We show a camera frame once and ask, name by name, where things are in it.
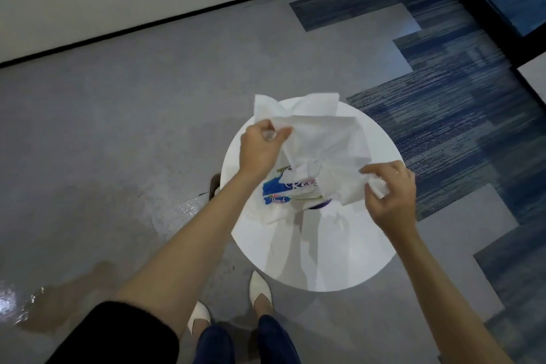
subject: black baseboard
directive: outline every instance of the black baseboard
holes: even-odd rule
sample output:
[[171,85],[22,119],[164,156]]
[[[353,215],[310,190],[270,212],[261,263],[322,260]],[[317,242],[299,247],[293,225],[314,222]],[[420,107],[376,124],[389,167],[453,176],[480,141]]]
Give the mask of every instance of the black baseboard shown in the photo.
[[487,0],[459,0],[517,68],[546,51],[546,24],[522,37]]
[[112,33],[109,33],[109,34],[106,34],[106,35],[95,36],[95,37],[92,37],[90,39],[86,39],[85,41],[74,42],[74,43],[71,43],[71,44],[68,44],[68,45],[59,46],[57,48],[48,49],[48,50],[37,52],[37,53],[31,54],[31,55],[27,55],[25,57],[18,57],[16,59],[10,59],[8,61],[0,63],[0,69],[5,68],[7,66],[20,64],[22,62],[31,61],[33,59],[37,59],[37,58],[40,58],[40,57],[53,55],[53,54],[56,54],[56,53],[59,53],[59,52],[63,52],[65,50],[79,48],[81,46],[89,45],[91,43],[105,41],[106,39],[115,38],[117,36],[131,34],[133,32],[138,32],[139,30],[142,30],[142,29],[152,28],[153,26],[158,26],[158,25],[163,25],[165,23],[174,22],[175,20],[189,18],[190,16],[201,15],[202,13],[215,11],[215,10],[218,10],[218,9],[222,9],[224,7],[237,5],[239,3],[245,3],[245,2],[248,2],[248,1],[250,1],[250,0],[233,0],[231,2],[220,3],[219,5],[206,7],[204,9],[199,9],[199,10],[196,10],[196,11],[193,11],[193,12],[183,13],[181,15],[171,16],[171,17],[168,17],[168,18],[165,18],[165,19],[155,20],[154,22],[144,23],[142,25],[133,26],[132,28],[118,30],[116,32],[112,32]]

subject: jeans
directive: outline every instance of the jeans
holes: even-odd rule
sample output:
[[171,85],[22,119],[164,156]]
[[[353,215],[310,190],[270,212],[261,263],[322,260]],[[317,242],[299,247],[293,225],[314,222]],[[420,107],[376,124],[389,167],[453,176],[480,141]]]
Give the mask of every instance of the jeans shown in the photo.
[[[300,364],[288,333],[269,315],[258,321],[258,350],[262,364]],[[193,364],[235,364],[235,350],[228,332],[211,325],[201,333]]]

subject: person's right hand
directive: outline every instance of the person's right hand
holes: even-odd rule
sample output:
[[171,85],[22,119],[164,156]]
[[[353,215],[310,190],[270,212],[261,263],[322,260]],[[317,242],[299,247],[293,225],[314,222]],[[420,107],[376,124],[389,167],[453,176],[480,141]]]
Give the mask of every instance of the person's right hand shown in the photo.
[[389,187],[389,194],[381,199],[368,184],[365,190],[366,208],[385,235],[392,239],[415,233],[415,173],[399,160],[368,164],[360,172],[377,174]]

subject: leg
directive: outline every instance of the leg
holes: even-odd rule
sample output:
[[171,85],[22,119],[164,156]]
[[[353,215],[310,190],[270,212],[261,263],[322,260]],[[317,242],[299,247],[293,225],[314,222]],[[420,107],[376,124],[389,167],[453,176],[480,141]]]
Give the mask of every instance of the leg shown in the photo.
[[189,332],[197,341],[193,364],[235,364],[235,350],[228,332],[210,325],[210,314],[197,302],[188,321]]
[[262,364],[300,364],[290,336],[272,316],[271,290],[258,272],[252,273],[249,295],[258,317],[258,350]]

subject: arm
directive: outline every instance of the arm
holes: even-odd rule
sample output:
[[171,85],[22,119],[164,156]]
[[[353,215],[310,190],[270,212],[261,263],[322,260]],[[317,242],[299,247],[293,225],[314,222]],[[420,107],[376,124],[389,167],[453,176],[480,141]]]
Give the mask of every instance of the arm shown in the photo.
[[262,132],[273,129],[269,120],[249,126],[241,137],[239,172],[119,289],[114,300],[152,313],[182,335],[246,201],[273,168],[291,133],[282,129],[273,140],[264,140]]
[[402,260],[442,356],[451,364],[512,363],[420,239],[415,174],[401,161],[371,164],[361,172],[377,174],[389,186],[380,200],[366,185],[366,207]]

